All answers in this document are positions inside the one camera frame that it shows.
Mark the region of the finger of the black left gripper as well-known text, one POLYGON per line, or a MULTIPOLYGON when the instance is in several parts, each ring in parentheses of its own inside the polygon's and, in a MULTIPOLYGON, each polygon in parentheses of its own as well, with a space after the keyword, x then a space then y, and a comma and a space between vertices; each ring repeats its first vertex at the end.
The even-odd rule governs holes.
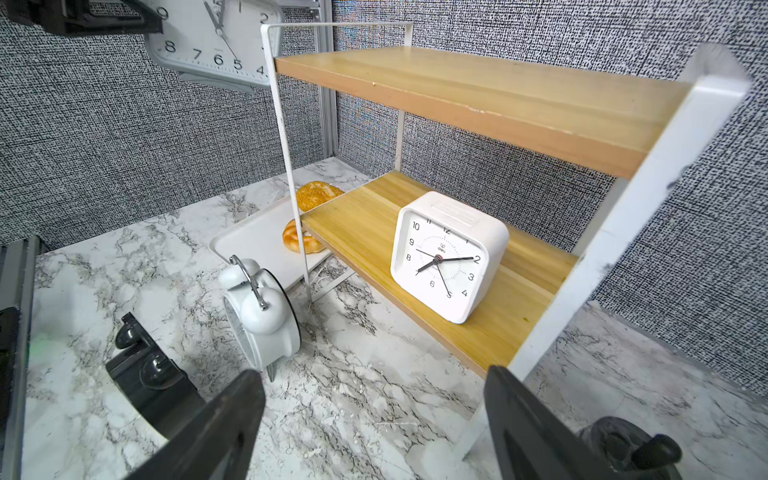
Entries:
POLYGON ((118 1, 131 14, 97 13, 87 0, 2 1, 8 18, 15 23, 40 26, 45 32, 64 37, 156 34, 163 32, 163 18, 142 1, 118 1))

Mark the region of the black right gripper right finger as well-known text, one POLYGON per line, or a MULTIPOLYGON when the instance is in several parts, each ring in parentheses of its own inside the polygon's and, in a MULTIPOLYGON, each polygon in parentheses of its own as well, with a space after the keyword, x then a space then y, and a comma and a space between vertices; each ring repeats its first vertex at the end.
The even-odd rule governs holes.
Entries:
POLYGON ((507 368, 488 369, 484 402, 504 479, 616 479, 507 368))

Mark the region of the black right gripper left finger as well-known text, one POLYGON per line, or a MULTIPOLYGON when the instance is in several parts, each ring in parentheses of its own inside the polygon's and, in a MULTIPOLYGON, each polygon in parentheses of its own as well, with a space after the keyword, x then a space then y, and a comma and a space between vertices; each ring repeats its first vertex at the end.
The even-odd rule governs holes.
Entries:
POLYGON ((245 479, 266 406, 261 374, 242 371, 130 479, 245 479))

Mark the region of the grey rectangular alarm clock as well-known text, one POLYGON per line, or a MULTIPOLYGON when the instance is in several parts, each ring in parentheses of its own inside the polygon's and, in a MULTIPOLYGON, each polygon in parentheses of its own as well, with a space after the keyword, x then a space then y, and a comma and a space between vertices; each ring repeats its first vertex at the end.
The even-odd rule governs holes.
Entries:
POLYGON ((162 21, 145 46, 189 81, 248 91, 269 85, 261 27, 281 23, 275 1, 145 1, 162 21))

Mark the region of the white square alarm clock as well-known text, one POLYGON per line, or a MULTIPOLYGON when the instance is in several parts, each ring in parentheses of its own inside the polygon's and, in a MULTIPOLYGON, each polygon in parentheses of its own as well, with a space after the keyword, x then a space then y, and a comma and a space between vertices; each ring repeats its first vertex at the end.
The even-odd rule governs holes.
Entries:
POLYGON ((509 240, 502 221, 429 191, 399 211, 390 272, 441 318, 463 324, 488 292, 509 240))

